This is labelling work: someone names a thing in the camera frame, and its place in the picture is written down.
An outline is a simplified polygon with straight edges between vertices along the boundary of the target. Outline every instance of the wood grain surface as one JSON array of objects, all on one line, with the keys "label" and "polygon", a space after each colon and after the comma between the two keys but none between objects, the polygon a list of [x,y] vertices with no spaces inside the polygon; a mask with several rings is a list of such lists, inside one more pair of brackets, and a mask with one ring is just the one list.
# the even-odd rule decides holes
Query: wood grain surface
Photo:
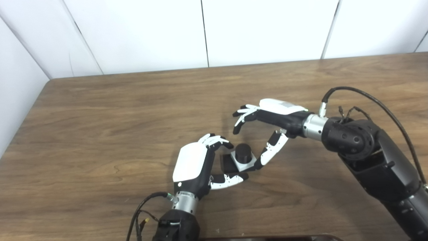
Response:
[{"label": "wood grain surface", "polygon": [[[331,87],[361,88],[408,131],[428,173],[428,53],[54,79],[0,161],[0,240],[124,240],[138,203],[173,191],[179,149],[205,133],[248,143],[259,155],[276,127],[232,135],[232,113],[276,98],[317,111]],[[339,91],[329,101],[368,112],[410,158],[399,130],[374,103]],[[357,112],[354,118],[363,116]],[[217,151],[214,172],[219,172]],[[160,217],[170,204],[144,209]],[[408,240],[335,153],[297,138],[249,180],[199,203],[201,237],[328,233],[345,241]],[[151,240],[156,223],[145,226]]]}]

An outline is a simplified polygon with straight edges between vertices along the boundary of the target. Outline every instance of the black cable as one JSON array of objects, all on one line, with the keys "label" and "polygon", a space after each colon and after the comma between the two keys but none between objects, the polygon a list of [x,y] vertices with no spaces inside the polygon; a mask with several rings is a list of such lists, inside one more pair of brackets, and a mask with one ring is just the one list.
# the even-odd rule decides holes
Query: black cable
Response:
[{"label": "black cable", "polygon": [[355,108],[356,111],[361,112],[369,121],[372,120],[372,118],[370,117],[370,115],[367,112],[365,112],[364,110],[358,108],[357,106],[354,106],[354,108]]},{"label": "black cable", "polygon": [[159,219],[155,217],[153,214],[149,213],[146,210],[140,210],[140,212],[147,213],[154,221],[159,222]]},{"label": "black cable", "polygon": [[137,207],[137,209],[135,210],[134,214],[132,215],[132,219],[131,219],[131,224],[129,225],[129,230],[128,230],[128,235],[126,236],[126,241],[129,241],[129,239],[131,238],[131,233],[132,233],[132,228],[134,227],[134,222],[138,216],[138,214],[140,213],[140,209],[141,207],[151,198],[154,197],[167,197],[168,193],[167,192],[157,192],[157,193],[152,193],[149,196],[147,196]]},{"label": "black cable", "polygon": [[349,120],[349,117],[351,116],[351,112],[353,111],[353,110],[356,110],[356,111],[358,111],[358,112],[361,112],[369,121],[371,121],[372,119],[370,118],[370,115],[368,115],[368,113],[367,112],[365,112],[364,110],[362,110],[361,108],[359,108],[359,107],[357,107],[357,106],[354,106],[354,107],[352,107],[351,109],[349,109],[349,111],[348,111],[348,114],[346,115],[346,118],[345,118],[345,123],[347,123],[348,122],[348,120]]},{"label": "black cable", "polygon": [[419,174],[419,178],[421,179],[422,183],[424,185],[426,185],[427,182],[425,180],[425,176],[424,176],[424,173],[422,171],[421,165],[419,163],[418,157],[416,156],[415,147],[413,146],[412,141],[410,140],[409,135],[407,134],[407,132],[404,129],[404,127],[401,125],[400,121],[398,121],[397,117],[395,117],[394,114],[382,102],[380,102],[380,100],[378,100],[374,96],[372,96],[372,95],[370,95],[370,94],[368,94],[368,93],[366,93],[366,92],[364,92],[362,90],[354,88],[354,87],[339,86],[339,87],[331,88],[324,95],[324,97],[322,98],[321,102],[328,103],[328,98],[330,98],[331,94],[333,94],[333,92],[336,91],[336,90],[350,90],[350,91],[353,91],[353,92],[357,92],[357,93],[359,93],[359,94],[367,97],[371,101],[375,102],[378,106],[380,106],[388,114],[389,117],[391,117],[391,119],[394,121],[394,123],[400,129],[401,133],[404,136],[404,139],[406,140],[407,145],[409,146],[410,153],[412,154],[412,158],[413,158],[413,161],[414,161],[415,166],[416,166],[416,170],[418,171],[418,174]]}]

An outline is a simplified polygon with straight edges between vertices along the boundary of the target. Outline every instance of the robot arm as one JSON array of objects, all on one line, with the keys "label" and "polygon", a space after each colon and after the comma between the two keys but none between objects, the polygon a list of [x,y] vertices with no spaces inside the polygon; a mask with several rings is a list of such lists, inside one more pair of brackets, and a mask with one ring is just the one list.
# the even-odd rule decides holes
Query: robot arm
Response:
[{"label": "robot arm", "polygon": [[233,148],[224,137],[207,134],[181,148],[172,175],[175,193],[171,197],[172,207],[159,219],[153,241],[196,241],[200,232],[195,218],[199,200],[210,189],[227,188],[248,178],[246,173],[211,174],[215,151],[221,146]]},{"label": "robot arm", "polygon": [[287,111],[285,107],[291,105],[264,99],[260,107],[243,106],[233,114],[240,116],[234,134],[245,122],[259,120],[280,127],[290,138],[321,141],[327,150],[338,153],[366,192],[387,208],[413,241],[428,240],[428,193],[413,165],[385,131],[371,120],[344,123],[341,118],[320,117],[302,108]]},{"label": "robot arm", "polygon": [[230,155],[223,155],[221,162],[224,173],[261,169],[282,149],[289,138],[301,136],[321,140],[321,130],[327,118],[320,118],[300,105],[277,99],[262,99],[259,105],[243,105],[233,113],[234,117],[239,116],[233,134],[238,134],[244,123],[255,120],[278,126],[280,130],[272,134],[259,158],[255,158],[246,144],[239,144]]}]

